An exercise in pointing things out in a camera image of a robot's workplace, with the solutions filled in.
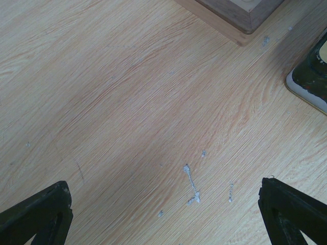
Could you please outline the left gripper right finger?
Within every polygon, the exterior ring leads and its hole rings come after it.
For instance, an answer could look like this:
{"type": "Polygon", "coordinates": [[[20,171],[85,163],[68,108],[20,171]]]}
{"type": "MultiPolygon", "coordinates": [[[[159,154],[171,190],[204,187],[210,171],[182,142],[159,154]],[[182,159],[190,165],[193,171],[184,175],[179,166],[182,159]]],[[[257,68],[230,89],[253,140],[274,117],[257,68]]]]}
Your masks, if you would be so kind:
{"type": "Polygon", "coordinates": [[[326,244],[326,204],[283,183],[263,178],[259,209],[272,244],[326,244]]]}

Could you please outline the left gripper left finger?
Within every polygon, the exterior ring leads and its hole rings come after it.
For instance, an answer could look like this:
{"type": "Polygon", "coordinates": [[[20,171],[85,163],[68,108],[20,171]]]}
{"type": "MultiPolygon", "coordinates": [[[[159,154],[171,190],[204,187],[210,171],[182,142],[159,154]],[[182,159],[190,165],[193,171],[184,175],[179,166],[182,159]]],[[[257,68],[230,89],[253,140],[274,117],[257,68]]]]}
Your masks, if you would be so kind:
{"type": "Polygon", "coordinates": [[[66,181],[1,212],[1,244],[65,244],[73,219],[66,181]]]}

